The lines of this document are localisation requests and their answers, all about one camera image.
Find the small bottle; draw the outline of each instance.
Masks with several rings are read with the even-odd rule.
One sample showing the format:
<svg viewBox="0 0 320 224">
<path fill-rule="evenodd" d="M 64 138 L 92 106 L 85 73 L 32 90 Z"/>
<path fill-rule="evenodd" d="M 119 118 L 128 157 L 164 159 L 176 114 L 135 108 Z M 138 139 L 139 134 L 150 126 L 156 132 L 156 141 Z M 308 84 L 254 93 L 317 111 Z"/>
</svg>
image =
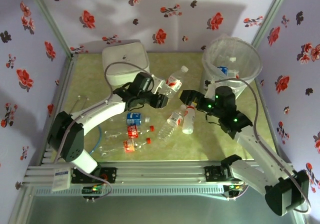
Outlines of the small bottle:
<svg viewBox="0 0 320 224">
<path fill-rule="evenodd" d="M 145 144 L 150 144 L 151 143 L 151 139 L 150 138 L 146 138 L 146 139 L 127 139 L 123 142 L 123 144 L 121 145 L 121 143 L 116 143 L 113 145 L 104 145 L 99 147 L 99 151 L 101 156 L 105 156 L 105 155 L 110 155 L 112 153 L 115 152 L 125 152 L 125 153 L 132 153 L 132 152 L 136 152 L 138 151 L 141 147 L 143 147 Z"/>
<path fill-rule="evenodd" d="M 184 111 L 186 106 L 183 104 L 179 109 L 172 112 L 171 116 L 166 120 L 160 131 L 158 132 L 157 137 L 162 141 L 167 141 L 172 133 L 177 129 L 179 124 L 182 122 Z"/>
<path fill-rule="evenodd" d="M 182 125 L 182 132 L 185 134 L 191 134 L 194 132 L 194 121 L 195 121 L 195 106 L 191 104 L 188 106 L 184 113 L 184 120 Z"/>
<path fill-rule="evenodd" d="M 173 98 L 174 95 L 179 91 L 184 81 L 185 74 L 188 72 L 188 68 L 182 66 L 180 70 L 174 72 L 166 80 L 165 84 L 160 90 L 161 94 L 164 94 L 168 98 Z"/>
<path fill-rule="evenodd" d="M 127 126 L 143 125 L 150 122 L 150 117 L 144 117 L 141 113 L 127 113 L 125 116 L 114 116 L 108 119 L 108 122 L 126 122 Z"/>
<path fill-rule="evenodd" d="M 111 129 L 104 132 L 105 138 L 109 139 L 119 139 L 126 140 L 131 138 L 138 138 L 142 134 L 147 132 L 153 132 L 155 130 L 154 126 L 149 127 L 137 127 L 137 125 L 127 126 L 119 129 Z"/>
</svg>

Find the white plastic bin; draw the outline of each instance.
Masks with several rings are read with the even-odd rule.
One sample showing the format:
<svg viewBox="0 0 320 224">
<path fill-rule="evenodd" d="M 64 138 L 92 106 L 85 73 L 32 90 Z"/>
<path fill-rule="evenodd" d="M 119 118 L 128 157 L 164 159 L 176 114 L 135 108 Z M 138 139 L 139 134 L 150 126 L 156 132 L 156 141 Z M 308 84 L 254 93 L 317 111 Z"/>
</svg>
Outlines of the white plastic bin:
<svg viewBox="0 0 320 224">
<path fill-rule="evenodd" d="M 202 56 L 203 72 L 199 91 L 206 93 L 208 85 L 213 80 L 228 78 L 219 68 L 238 70 L 239 78 L 251 83 L 261 72 L 262 63 L 256 49 L 239 38 L 222 36 L 214 40 L 204 51 Z M 240 81 L 226 81 L 217 86 L 226 85 L 232 88 L 235 98 L 243 92 L 246 85 Z"/>
</svg>

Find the floral wallpaper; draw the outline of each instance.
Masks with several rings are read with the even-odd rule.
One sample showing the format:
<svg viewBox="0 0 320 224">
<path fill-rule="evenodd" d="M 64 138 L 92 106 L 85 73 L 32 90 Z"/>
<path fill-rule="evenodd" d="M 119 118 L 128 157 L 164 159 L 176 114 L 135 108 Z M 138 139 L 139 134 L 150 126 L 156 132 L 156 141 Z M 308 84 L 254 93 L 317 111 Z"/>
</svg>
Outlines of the floral wallpaper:
<svg viewBox="0 0 320 224">
<path fill-rule="evenodd" d="M 258 76 L 281 153 L 310 179 L 309 223 L 320 223 L 318 0 L 284 0 L 258 47 Z"/>
<path fill-rule="evenodd" d="M 35 165 L 66 54 L 33 0 L 0 0 L 0 223 Z"/>
<path fill-rule="evenodd" d="M 201 52 L 223 33 L 252 42 L 272 1 L 44 0 L 74 53 L 139 40 L 147 51 Z"/>
</svg>

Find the white container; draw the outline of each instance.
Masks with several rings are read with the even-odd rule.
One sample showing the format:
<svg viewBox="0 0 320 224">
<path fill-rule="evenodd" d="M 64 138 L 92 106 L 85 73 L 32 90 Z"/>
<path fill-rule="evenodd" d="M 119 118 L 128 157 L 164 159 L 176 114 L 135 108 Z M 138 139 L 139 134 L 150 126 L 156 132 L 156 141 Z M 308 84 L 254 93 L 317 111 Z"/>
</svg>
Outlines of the white container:
<svg viewBox="0 0 320 224">
<path fill-rule="evenodd" d="M 194 121 L 196 116 L 195 106 L 191 104 L 188 106 L 184 113 L 184 121 L 182 125 L 182 132 L 184 134 L 191 134 L 194 132 Z"/>
<path fill-rule="evenodd" d="M 222 36 L 214 40 L 204 51 L 202 56 L 203 72 L 199 91 L 203 94 L 208 89 L 212 80 L 226 79 L 226 76 L 217 67 L 226 67 L 230 70 L 238 70 L 239 78 L 251 83 L 261 72 L 262 62 L 256 49 L 249 43 L 238 38 Z M 246 85 L 238 81 L 226 81 L 217 83 L 217 86 L 229 86 L 235 98 L 243 92 Z"/>
<path fill-rule="evenodd" d="M 107 47 L 102 51 L 103 70 L 114 62 L 127 62 L 150 72 L 149 59 L 142 43 L 130 43 Z M 123 85 L 132 82 L 136 75 L 141 72 L 136 67 L 127 64 L 112 65 L 106 72 L 106 78 L 112 86 Z"/>
</svg>

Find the gray cable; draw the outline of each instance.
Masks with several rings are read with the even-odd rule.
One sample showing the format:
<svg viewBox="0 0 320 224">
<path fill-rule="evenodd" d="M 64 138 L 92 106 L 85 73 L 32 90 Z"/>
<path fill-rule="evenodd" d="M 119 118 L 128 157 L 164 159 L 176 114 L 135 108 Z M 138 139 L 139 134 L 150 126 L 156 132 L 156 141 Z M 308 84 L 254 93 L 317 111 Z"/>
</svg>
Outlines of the gray cable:
<svg viewBox="0 0 320 224">
<path fill-rule="evenodd" d="M 96 105 L 96 106 L 88 109 L 87 111 L 81 113 L 79 116 L 77 116 L 77 117 L 69 124 L 69 126 L 68 126 L 68 127 L 66 128 L 66 130 L 65 130 L 65 133 L 64 133 L 63 138 L 62 138 L 62 140 L 61 140 L 60 147 L 59 147 L 59 149 L 58 149 L 58 151 L 57 151 L 57 153 L 56 153 L 55 159 L 54 159 L 54 161 L 53 161 L 54 164 L 57 163 L 57 161 L 58 161 L 58 159 L 59 159 L 59 157 L 60 157 L 61 151 L 62 151 L 62 149 L 64 148 L 64 145 L 65 145 L 65 142 L 66 142 L 66 139 L 67 139 L 67 135 L 68 135 L 68 133 L 70 132 L 71 127 L 72 127 L 79 119 L 81 119 L 81 118 L 85 117 L 86 115 L 95 112 L 97 109 L 100 109 L 101 107 L 104 107 L 105 105 L 107 105 L 107 103 L 108 103 L 108 102 L 110 101 L 110 99 L 112 98 L 112 96 L 113 96 L 113 88 L 112 88 L 111 84 L 109 83 L 109 81 L 107 80 L 107 70 L 108 70 L 112 65 L 121 64 L 121 63 L 122 63 L 122 64 L 127 64 L 127 65 L 131 65 L 131 66 L 133 66 L 133 67 L 138 68 L 139 70 L 141 70 L 141 71 L 143 71 L 143 72 L 146 72 L 146 73 L 150 74 L 149 72 L 145 71 L 144 69 L 140 68 L 139 66 L 137 66 L 137 65 L 135 65 L 135 64 L 132 64 L 132 63 L 128 63 L 128 62 L 121 62 L 121 61 L 120 61 L 120 62 L 113 62 L 113 63 L 109 64 L 109 65 L 105 68 L 105 71 L 104 71 L 103 74 L 104 74 L 104 78 L 105 78 L 105 80 L 106 80 L 106 83 L 107 83 L 108 87 L 109 87 L 110 90 L 111 90 L 111 95 L 110 95 L 107 99 L 105 99 L 105 102 L 103 102 L 103 103 L 101 103 L 101 104 L 98 104 L 98 105 Z M 109 192 L 107 192 L 106 194 L 100 196 L 99 199 L 101 199 L 101 198 L 103 198 L 103 197 L 106 197 L 107 195 L 109 195 L 109 194 L 112 192 L 112 190 L 113 190 L 113 189 L 112 189 L 112 186 L 111 186 L 111 184 L 110 184 L 107 180 L 101 179 L 101 178 L 99 178 L 99 177 L 95 177 L 95 176 L 93 176 L 93 175 L 91 175 L 91 174 L 89 174 L 89 173 L 86 173 L 85 171 L 83 171 L 83 170 L 81 170 L 81 169 L 78 169 L 78 170 L 79 170 L 80 172 L 82 172 L 83 174 L 87 175 L 88 177 L 97 179 L 98 181 L 104 182 L 104 183 L 106 183 L 106 184 L 108 184 L 108 185 L 110 186 L 111 190 L 110 190 Z"/>
<path fill-rule="evenodd" d="M 258 103 L 258 98 L 257 95 L 255 94 L 255 91 L 253 90 L 253 88 L 244 80 L 242 79 L 237 79 L 237 78 L 227 78 L 227 79 L 222 79 L 222 80 L 218 80 L 215 81 L 215 83 L 220 83 L 220 82 L 224 82 L 224 81 L 240 81 L 242 83 L 244 83 L 252 92 L 253 96 L 254 96 L 254 100 L 255 100 L 255 106 L 256 106 L 256 110 L 255 110 L 255 117 L 254 117 L 254 122 L 253 122 L 253 132 L 254 132 L 254 136 L 256 138 L 256 140 L 258 141 L 258 143 L 262 146 L 262 148 L 269 154 L 269 156 L 272 157 L 272 159 L 279 165 L 279 167 L 289 176 L 289 178 L 291 179 L 291 181 L 293 182 L 293 184 L 296 186 L 296 188 L 299 190 L 299 192 L 301 193 L 302 197 L 304 198 L 304 200 L 307 203 L 307 210 L 306 211 L 301 211 L 298 209 L 294 209 L 296 212 L 298 213 L 302 213 L 302 214 L 309 214 L 311 212 L 311 203 L 308 199 L 308 197 L 304 194 L 302 188 L 300 187 L 300 185 L 296 182 L 296 180 L 293 178 L 293 176 L 289 173 L 289 171 L 287 169 L 285 169 L 285 167 L 282 165 L 282 163 L 273 155 L 272 152 L 269 151 L 269 149 L 261 142 L 258 132 L 257 132 L 257 121 L 258 121 L 258 114 L 259 114 L 259 103 Z"/>
</svg>

